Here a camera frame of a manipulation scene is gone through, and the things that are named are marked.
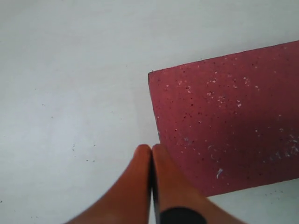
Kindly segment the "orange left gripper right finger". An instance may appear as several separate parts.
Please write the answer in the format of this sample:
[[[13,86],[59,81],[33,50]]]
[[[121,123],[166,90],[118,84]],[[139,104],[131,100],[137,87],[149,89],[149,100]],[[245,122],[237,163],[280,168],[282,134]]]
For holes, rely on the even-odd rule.
[[[158,224],[207,224],[200,208],[204,197],[188,182],[167,149],[152,148],[155,215]]]

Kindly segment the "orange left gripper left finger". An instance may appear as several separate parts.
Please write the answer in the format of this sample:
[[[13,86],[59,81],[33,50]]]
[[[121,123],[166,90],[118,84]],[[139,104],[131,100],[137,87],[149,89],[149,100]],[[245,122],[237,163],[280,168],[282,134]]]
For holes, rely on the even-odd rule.
[[[150,214],[151,148],[139,145],[113,186],[69,224],[147,224]]]

